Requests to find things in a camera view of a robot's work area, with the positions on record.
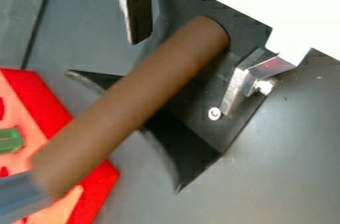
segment silver metal bracket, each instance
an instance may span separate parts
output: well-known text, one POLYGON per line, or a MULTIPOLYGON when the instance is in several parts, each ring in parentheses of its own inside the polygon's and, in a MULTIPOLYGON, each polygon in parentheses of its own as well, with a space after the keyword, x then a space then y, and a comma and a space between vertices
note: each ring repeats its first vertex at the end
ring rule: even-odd
MULTIPOLYGON (((260 91, 268 96, 278 81, 272 76, 294 68, 296 66, 276 54, 258 48, 235 68, 219 106, 220 113, 230 115, 234 108, 242 102, 242 99, 248 98, 254 92, 260 91)), ((214 109, 214 113, 215 116, 219 116, 216 109, 214 109)))

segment gray wall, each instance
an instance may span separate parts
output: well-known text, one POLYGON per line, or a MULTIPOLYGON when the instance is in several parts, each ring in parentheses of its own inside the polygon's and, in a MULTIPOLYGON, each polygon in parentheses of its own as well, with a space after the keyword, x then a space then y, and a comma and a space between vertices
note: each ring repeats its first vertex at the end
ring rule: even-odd
POLYGON ((20 68, 43 0, 0 0, 0 66, 20 68))

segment blue object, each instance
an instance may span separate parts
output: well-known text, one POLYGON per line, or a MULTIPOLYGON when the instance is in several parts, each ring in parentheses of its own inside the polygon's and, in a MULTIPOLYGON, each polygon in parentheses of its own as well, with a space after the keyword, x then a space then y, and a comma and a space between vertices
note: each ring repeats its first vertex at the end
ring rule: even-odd
POLYGON ((0 179, 0 224, 11 224, 54 202, 35 183, 31 172, 0 179))

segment cardboard tube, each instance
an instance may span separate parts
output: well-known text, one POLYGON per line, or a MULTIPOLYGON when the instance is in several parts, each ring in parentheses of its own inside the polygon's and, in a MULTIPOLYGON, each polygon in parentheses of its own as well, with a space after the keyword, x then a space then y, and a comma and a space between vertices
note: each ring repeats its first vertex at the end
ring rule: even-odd
POLYGON ((32 177, 54 198, 64 196, 90 174, 228 41, 214 20, 194 18, 55 135, 32 157, 32 177))

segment metal bracket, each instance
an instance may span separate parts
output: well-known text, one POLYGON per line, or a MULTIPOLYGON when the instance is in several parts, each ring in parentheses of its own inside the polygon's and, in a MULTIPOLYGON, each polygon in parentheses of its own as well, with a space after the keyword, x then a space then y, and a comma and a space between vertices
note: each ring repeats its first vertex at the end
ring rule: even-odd
POLYGON ((218 120, 222 114, 230 115, 242 99, 254 92, 268 96, 278 81, 272 76, 295 68, 278 54, 258 48, 235 68, 219 109, 208 111, 210 118, 218 120))

